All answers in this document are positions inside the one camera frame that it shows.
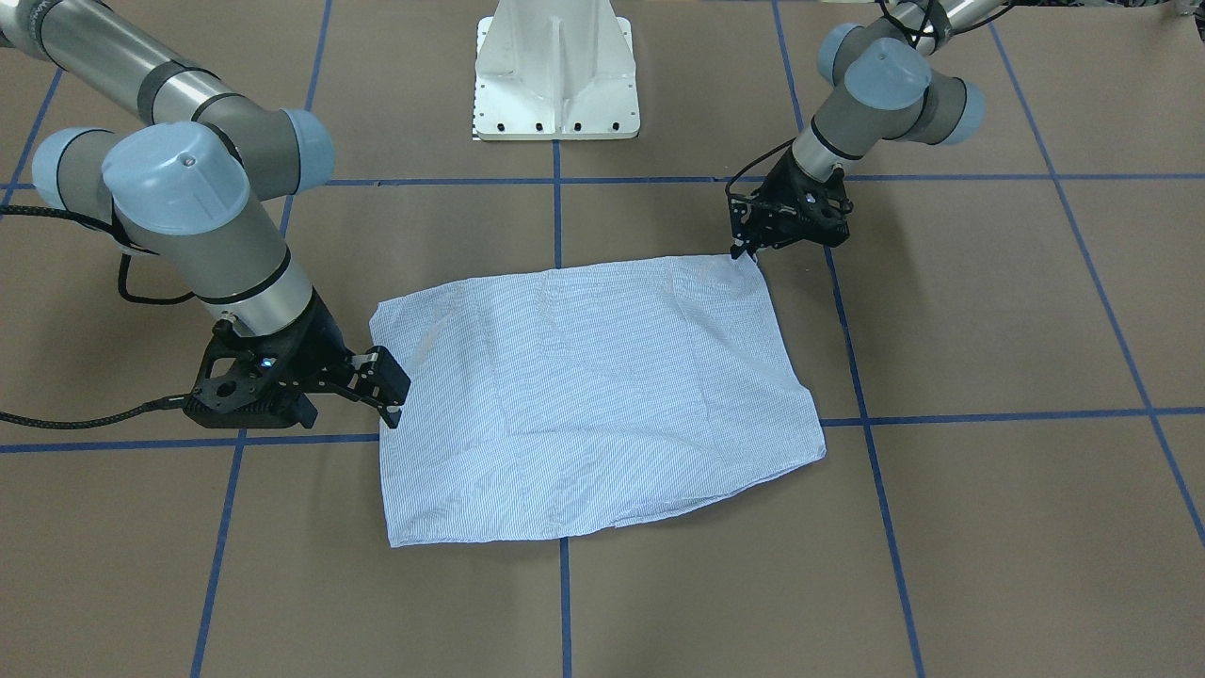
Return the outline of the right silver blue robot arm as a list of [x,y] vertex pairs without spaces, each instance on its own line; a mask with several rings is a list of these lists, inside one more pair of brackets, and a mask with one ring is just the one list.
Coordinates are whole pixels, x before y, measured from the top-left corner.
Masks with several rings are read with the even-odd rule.
[[135,254],[160,257],[214,317],[189,393],[86,421],[4,413],[23,428],[106,428],[182,411],[202,428],[313,428],[313,394],[369,405],[399,425],[410,378],[386,347],[349,350],[268,199],[296,196],[334,172],[334,145],[313,113],[268,110],[127,22],[102,1],[5,1],[2,46],[76,73],[143,128],[52,134],[33,158],[45,200],[6,216],[72,220],[120,248],[118,291]]

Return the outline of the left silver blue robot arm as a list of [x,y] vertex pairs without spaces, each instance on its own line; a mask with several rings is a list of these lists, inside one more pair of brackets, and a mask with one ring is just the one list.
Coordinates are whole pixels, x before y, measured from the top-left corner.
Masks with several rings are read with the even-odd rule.
[[851,169],[878,141],[960,143],[982,124],[984,96],[939,73],[928,57],[989,25],[1007,1],[898,1],[871,24],[841,24],[823,40],[817,69],[830,94],[797,138],[772,151],[775,166],[753,191],[728,191],[731,258],[809,241],[836,248],[850,236]]

